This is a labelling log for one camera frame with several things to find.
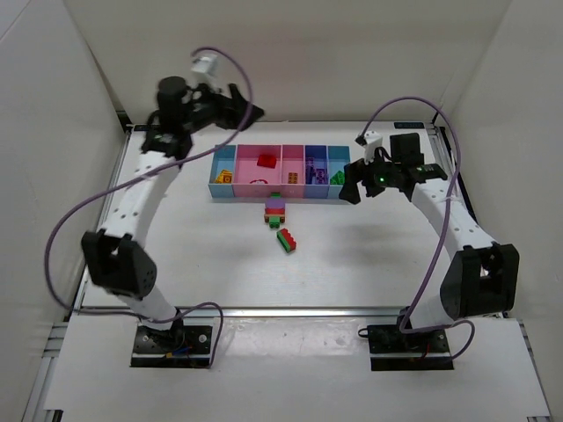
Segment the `green lego brick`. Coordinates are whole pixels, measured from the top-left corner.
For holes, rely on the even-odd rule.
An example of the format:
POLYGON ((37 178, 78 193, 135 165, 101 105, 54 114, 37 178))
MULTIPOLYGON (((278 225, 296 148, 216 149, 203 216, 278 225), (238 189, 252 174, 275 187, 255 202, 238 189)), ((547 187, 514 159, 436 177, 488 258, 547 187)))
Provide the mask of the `green lego brick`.
POLYGON ((337 171, 330 178, 330 184, 332 186, 343 186, 345 183, 345 174, 343 171, 337 171))

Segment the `brown lego brick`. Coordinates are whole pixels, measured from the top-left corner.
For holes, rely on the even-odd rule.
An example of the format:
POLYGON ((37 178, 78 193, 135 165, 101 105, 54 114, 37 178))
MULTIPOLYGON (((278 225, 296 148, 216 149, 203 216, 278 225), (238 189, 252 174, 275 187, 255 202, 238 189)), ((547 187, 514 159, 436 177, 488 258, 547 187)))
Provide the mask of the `brown lego brick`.
POLYGON ((289 184, 297 184, 298 183, 298 173, 297 172, 290 172, 288 174, 288 183, 289 184))

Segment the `yellow lego brick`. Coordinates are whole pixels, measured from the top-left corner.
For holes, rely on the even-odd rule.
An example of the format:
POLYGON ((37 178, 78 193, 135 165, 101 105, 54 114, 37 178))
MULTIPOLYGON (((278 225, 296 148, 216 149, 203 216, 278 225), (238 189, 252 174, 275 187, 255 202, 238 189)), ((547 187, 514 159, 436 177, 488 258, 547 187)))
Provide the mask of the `yellow lego brick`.
POLYGON ((223 169, 219 172, 215 179, 216 184, 231 184, 232 183, 233 173, 226 169, 223 169))

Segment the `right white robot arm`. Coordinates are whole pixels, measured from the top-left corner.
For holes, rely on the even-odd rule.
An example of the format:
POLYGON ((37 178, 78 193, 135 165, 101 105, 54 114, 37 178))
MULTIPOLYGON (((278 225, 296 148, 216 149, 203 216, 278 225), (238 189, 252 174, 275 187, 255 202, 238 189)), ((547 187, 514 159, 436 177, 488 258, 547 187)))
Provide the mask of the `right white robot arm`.
POLYGON ((364 156, 344 167, 339 197, 353 205, 386 189, 403 193, 438 235, 435 253, 412 303, 398 316, 406 336, 468 324, 472 317, 514 308, 520 255, 471 217, 454 194, 455 179, 427 163, 416 133, 394 135, 385 149, 378 133, 356 138, 364 156))

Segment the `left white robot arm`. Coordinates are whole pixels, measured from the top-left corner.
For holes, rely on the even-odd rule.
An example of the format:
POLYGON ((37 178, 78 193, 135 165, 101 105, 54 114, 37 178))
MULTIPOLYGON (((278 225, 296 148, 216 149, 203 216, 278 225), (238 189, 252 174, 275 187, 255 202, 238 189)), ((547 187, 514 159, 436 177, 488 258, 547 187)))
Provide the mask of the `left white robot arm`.
POLYGON ((157 266, 144 245, 160 202, 193 147, 192 135, 209 125, 246 130, 264 116, 235 84, 229 92, 224 96, 206 83, 191 88, 180 76, 161 80, 140 150, 139 182, 125 188, 101 227, 81 239, 92 283, 127 304, 148 337, 167 351, 181 347, 183 323, 158 290, 157 266))

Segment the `right light blue bin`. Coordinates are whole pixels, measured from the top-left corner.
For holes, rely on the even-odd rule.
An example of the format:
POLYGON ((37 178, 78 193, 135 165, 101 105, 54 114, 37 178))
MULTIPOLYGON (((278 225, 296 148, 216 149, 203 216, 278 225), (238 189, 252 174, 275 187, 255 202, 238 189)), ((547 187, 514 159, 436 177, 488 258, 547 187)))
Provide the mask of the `right light blue bin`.
POLYGON ((327 163, 329 189, 327 198, 329 200, 337 200, 339 198, 342 186, 332 186, 330 178, 337 171, 344 172, 344 166, 350 162, 350 151, 348 146, 328 146, 327 147, 327 163))

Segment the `light blue bin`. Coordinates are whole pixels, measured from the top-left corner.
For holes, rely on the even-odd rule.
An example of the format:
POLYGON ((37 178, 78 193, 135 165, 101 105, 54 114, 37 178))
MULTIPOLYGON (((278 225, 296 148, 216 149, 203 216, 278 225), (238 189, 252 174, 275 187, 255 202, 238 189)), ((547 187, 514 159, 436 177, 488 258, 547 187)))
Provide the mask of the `light blue bin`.
POLYGON ((237 147, 227 145, 216 151, 212 158, 208 189, 215 199, 234 197, 233 177, 237 147))
POLYGON ((344 172, 344 166, 350 162, 350 151, 348 146, 328 146, 327 147, 327 163, 329 189, 327 198, 329 200, 337 200, 339 198, 342 186, 332 186, 330 178, 337 171, 344 172))

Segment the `dark blue bin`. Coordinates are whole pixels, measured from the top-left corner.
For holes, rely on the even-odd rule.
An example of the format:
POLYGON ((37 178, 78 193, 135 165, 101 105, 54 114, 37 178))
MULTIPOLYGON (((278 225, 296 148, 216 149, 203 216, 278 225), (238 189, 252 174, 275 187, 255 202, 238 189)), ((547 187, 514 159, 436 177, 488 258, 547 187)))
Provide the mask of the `dark blue bin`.
POLYGON ((313 159, 317 167, 324 167, 327 173, 326 185, 307 185, 305 183, 304 197, 308 199, 325 199, 328 194, 328 163, 327 163, 327 147, 325 145, 305 145, 304 146, 304 164, 305 160, 313 159))

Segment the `left light blue bin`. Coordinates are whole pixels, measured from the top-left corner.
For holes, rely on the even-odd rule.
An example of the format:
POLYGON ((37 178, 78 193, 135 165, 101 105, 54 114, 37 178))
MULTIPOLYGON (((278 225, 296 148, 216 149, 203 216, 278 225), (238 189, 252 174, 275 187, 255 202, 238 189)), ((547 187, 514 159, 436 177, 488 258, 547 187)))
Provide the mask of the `left light blue bin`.
POLYGON ((227 145, 216 151, 212 158, 208 189, 215 199, 234 197, 233 177, 237 147, 227 145))

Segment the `narrow pink bin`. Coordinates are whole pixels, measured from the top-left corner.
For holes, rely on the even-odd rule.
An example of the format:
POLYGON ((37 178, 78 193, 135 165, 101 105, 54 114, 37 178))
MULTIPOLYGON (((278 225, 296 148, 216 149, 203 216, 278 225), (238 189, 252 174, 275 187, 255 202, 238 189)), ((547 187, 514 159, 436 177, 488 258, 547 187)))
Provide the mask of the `narrow pink bin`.
POLYGON ((305 164, 303 145, 283 145, 281 147, 281 195, 285 198, 302 199, 305 188, 305 164), (298 173, 298 183, 289 184, 288 174, 298 173))

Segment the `large pink bin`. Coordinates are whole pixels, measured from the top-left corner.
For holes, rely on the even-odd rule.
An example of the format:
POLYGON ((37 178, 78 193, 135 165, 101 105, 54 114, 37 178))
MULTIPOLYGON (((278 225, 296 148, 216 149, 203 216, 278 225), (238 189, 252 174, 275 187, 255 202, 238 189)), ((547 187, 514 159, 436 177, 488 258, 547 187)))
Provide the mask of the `large pink bin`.
POLYGON ((239 144, 236 151, 233 190, 237 198, 263 198, 271 193, 278 193, 282 184, 282 146, 239 144), (260 154, 270 154, 277 157, 274 169, 256 165, 260 154), (268 185, 249 185, 250 180, 264 178, 268 185))

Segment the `purple green red lego stack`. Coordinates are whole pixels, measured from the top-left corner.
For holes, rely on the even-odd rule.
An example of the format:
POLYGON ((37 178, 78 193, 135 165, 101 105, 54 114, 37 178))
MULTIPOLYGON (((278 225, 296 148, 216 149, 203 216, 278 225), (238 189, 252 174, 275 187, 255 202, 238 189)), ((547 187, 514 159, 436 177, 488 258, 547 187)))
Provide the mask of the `purple green red lego stack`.
POLYGON ((271 193, 267 198, 264 222, 270 229, 279 229, 286 222, 286 201, 280 193, 271 193))

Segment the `white table board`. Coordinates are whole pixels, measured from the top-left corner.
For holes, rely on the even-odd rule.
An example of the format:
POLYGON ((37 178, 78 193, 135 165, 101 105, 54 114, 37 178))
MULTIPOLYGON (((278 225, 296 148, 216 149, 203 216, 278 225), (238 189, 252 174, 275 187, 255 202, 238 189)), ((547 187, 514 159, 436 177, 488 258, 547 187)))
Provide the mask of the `white table board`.
POLYGON ((287 205, 296 250, 286 253, 263 220, 262 201, 215 199, 212 160, 186 164, 150 225, 146 249, 157 287, 177 306, 224 308, 407 305, 438 236, 403 194, 387 190, 358 205, 287 205))

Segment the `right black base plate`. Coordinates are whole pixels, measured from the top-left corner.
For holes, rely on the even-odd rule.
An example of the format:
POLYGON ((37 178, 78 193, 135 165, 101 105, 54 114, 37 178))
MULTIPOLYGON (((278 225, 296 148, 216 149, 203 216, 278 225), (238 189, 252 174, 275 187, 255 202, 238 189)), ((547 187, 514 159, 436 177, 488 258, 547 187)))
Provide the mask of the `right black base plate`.
POLYGON ((373 372, 453 370, 444 330, 404 334, 393 324, 368 325, 358 330, 368 341, 373 372))

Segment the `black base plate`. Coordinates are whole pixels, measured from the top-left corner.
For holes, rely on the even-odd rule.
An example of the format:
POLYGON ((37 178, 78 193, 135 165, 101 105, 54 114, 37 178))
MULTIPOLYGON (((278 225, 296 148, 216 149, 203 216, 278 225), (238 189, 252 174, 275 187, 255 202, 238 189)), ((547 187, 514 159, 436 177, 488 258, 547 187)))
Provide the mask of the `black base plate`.
POLYGON ((211 325, 184 325, 174 334, 157 333, 146 326, 136 328, 129 366, 133 368, 209 367, 211 358, 211 325))
POLYGON ((404 334, 393 324, 368 325, 358 330, 368 341, 373 372, 453 370, 444 330, 404 334))

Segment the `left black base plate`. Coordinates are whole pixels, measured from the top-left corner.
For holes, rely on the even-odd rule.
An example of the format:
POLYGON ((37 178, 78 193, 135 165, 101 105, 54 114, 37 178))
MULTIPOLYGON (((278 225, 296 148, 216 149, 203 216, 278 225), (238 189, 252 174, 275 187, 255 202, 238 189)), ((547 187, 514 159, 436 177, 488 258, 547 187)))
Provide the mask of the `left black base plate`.
POLYGON ((174 334, 157 333, 146 326, 136 328, 129 366, 133 368, 209 367, 211 358, 211 325, 184 325, 174 334))

